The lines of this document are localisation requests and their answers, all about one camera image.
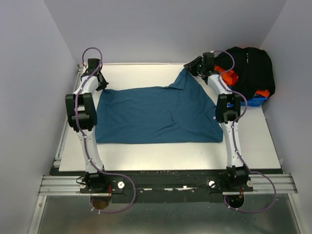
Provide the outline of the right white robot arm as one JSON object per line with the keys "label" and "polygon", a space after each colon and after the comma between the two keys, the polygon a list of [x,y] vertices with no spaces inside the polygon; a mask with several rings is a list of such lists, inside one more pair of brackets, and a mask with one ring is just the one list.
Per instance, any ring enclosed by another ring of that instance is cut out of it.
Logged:
{"label": "right white robot arm", "polygon": [[235,191],[246,184],[249,178],[249,169],[242,158],[238,136],[238,121],[247,111],[241,111],[241,102],[247,100],[241,93],[228,87],[222,78],[225,72],[215,74],[214,51],[203,53],[185,64],[184,68],[195,77],[201,76],[218,95],[215,118],[223,130],[227,150],[227,176],[224,185],[228,190]]}

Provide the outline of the teal blue t shirt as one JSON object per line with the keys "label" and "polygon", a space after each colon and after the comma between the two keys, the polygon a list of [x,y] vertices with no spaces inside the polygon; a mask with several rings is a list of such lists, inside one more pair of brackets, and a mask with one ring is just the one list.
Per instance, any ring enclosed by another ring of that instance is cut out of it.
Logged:
{"label": "teal blue t shirt", "polygon": [[220,143],[223,131],[215,108],[186,69],[166,87],[107,89],[97,105],[96,142]]}

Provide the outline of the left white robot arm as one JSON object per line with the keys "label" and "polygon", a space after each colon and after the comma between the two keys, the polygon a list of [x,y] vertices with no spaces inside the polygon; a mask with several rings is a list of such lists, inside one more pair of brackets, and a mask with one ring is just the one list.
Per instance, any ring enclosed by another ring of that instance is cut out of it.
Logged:
{"label": "left white robot arm", "polygon": [[100,59],[90,58],[83,65],[86,71],[80,78],[78,88],[65,96],[68,123],[79,138],[85,161],[85,174],[78,184],[81,193],[108,193],[110,185],[102,173],[104,165],[96,142],[98,117],[93,100],[94,92],[105,88],[108,83],[101,73]]}

